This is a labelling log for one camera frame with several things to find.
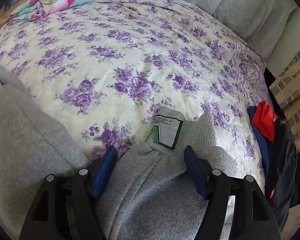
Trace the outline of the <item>grey sweatpants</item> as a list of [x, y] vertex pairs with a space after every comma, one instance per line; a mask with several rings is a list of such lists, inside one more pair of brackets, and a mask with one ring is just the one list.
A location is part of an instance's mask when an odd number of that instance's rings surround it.
[[[175, 149], [153, 136], [119, 160], [96, 213], [107, 239], [194, 239], [207, 202], [186, 172], [184, 150], [230, 176], [233, 158], [216, 145], [210, 114], [197, 122], [175, 110], [159, 114], [182, 121]], [[0, 225], [18, 239], [29, 207], [49, 174], [68, 176], [89, 164], [66, 128], [39, 109], [23, 83], [0, 65]]]

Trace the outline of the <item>black garment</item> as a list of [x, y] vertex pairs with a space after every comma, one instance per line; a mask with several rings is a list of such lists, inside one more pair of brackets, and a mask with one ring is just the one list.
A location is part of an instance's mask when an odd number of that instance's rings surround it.
[[276, 119], [267, 196], [280, 230], [283, 229], [288, 218], [295, 187], [296, 169], [297, 152], [292, 132], [287, 124]]

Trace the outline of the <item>blue garment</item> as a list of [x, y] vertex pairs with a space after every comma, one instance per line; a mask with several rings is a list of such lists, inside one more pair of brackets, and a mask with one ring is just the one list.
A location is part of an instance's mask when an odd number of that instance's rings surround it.
[[261, 156], [262, 156], [262, 169], [264, 172], [264, 177], [267, 179], [268, 176], [268, 171], [270, 167], [270, 155], [269, 155], [269, 150], [271, 147], [271, 143], [268, 141], [267, 138], [265, 138], [258, 128], [252, 123], [254, 114], [257, 110], [256, 106], [249, 106], [247, 109], [249, 119], [250, 119], [250, 125], [252, 127], [253, 133], [255, 135], [255, 138], [257, 140], [258, 146], [260, 148]]

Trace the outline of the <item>red garment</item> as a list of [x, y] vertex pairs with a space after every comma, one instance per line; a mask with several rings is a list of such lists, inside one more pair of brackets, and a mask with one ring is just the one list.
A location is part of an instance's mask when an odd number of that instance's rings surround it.
[[262, 136], [274, 142], [276, 119], [277, 115], [272, 111], [271, 106], [266, 101], [261, 101], [253, 115], [252, 124]]

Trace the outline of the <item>brown checkered curtain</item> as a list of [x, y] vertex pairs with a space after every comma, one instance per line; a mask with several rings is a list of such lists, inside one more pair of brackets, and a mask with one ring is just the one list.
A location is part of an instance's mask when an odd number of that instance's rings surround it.
[[283, 111], [283, 122], [288, 124], [300, 151], [300, 50], [288, 67], [270, 86], [270, 91]]

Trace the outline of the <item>purple floral bedspread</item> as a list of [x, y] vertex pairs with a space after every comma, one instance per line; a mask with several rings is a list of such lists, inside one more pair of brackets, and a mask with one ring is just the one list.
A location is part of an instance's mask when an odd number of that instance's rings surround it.
[[210, 113], [239, 176], [264, 186], [249, 106], [269, 100], [262, 56], [182, 0], [99, 0], [0, 28], [0, 65], [61, 122], [80, 150], [124, 155], [162, 106]]

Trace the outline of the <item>folded turquoise floral blanket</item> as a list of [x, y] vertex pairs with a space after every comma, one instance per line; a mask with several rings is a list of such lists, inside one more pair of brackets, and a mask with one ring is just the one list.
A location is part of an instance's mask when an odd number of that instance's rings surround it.
[[30, 22], [96, 0], [28, 0], [10, 14], [10, 23]]

